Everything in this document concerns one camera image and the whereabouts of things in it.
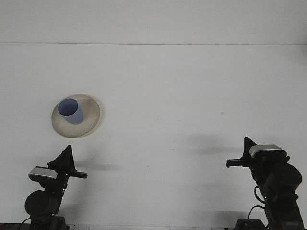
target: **white backdrop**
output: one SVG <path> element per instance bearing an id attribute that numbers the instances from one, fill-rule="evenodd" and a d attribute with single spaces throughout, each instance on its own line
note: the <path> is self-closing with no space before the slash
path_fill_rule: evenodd
<path id="1" fill-rule="evenodd" d="M 305 0 L 2 0 L 0 42 L 306 44 Z"/>
<path id="2" fill-rule="evenodd" d="M 288 151 L 306 220 L 306 72 L 306 46 L 1 44 L 0 221 L 27 217 L 27 174 L 72 144 L 89 177 L 69 180 L 68 223 L 233 226 L 257 204 L 249 169 L 225 166 L 244 136 Z M 64 138 L 51 113 L 77 93 L 103 120 Z"/>

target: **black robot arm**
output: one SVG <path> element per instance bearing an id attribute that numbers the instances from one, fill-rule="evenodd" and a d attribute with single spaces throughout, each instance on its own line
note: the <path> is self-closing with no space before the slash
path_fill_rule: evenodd
<path id="1" fill-rule="evenodd" d="M 31 227 L 33 227 L 30 229 L 34 230 L 59 229 L 50 226 L 55 221 L 61 223 L 64 221 L 64 218 L 54 218 L 54 216 L 59 211 L 69 177 L 87 178 L 86 172 L 79 172 L 75 169 L 71 145 L 68 145 L 55 160 L 47 165 L 48 168 L 35 167 L 29 173 L 29 178 L 39 182 L 44 188 L 44 191 L 38 190 L 31 193 L 24 205 L 26 212 L 30 215 Z"/>
<path id="2" fill-rule="evenodd" d="M 250 168 L 264 198 L 264 210 L 271 230 L 304 230 L 295 193 L 302 182 L 302 175 L 288 161 L 287 153 L 278 146 L 257 145 L 245 137 L 243 156 L 226 163 L 227 167 L 241 165 Z M 239 220 L 236 229 L 250 229 L 248 224 L 252 225 L 253 221 Z"/>

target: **black cable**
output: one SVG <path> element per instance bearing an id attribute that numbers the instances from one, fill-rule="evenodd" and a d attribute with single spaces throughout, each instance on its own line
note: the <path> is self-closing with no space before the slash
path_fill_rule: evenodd
<path id="1" fill-rule="evenodd" d="M 264 202 L 263 200 L 261 200 L 261 199 L 259 198 L 259 196 L 257 195 L 257 193 L 256 193 L 256 189 L 257 189 L 257 188 L 259 188 L 259 187 L 256 186 L 256 187 L 254 188 L 254 195 L 255 195 L 256 199 L 257 199 L 259 202 L 265 204 L 265 202 Z"/>
<path id="2" fill-rule="evenodd" d="M 254 207 L 252 207 L 251 210 L 249 211 L 249 214 L 248 214 L 248 222 L 249 222 L 249 217 L 250 217 L 252 210 L 256 207 L 262 208 L 264 210 L 264 206 L 261 206 L 261 205 L 255 205 Z"/>
<path id="3" fill-rule="evenodd" d="M 25 223 L 27 220 L 29 220 L 30 218 L 28 218 L 28 219 L 25 219 L 23 222 L 21 222 L 21 224 L 19 225 L 19 227 L 18 227 L 18 229 L 17 230 L 20 230 L 20 228 L 21 228 L 21 226 L 22 226 L 22 224 L 23 223 Z"/>

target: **blue cup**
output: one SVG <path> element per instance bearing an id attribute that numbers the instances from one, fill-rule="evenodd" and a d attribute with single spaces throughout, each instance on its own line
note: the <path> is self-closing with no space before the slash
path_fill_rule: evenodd
<path id="1" fill-rule="evenodd" d="M 66 98 L 58 104 L 59 114 L 71 124 L 83 121 L 83 113 L 79 103 L 72 98 Z"/>

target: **beige plate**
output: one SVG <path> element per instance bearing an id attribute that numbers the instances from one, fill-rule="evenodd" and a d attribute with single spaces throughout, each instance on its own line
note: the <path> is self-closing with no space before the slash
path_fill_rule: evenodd
<path id="1" fill-rule="evenodd" d="M 77 138 L 88 134 L 98 123 L 100 108 L 97 101 L 87 95 L 76 94 L 68 98 L 75 99 L 81 106 L 83 121 L 80 124 L 71 124 L 58 113 L 58 105 L 52 112 L 51 122 L 53 128 L 64 137 Z"/>

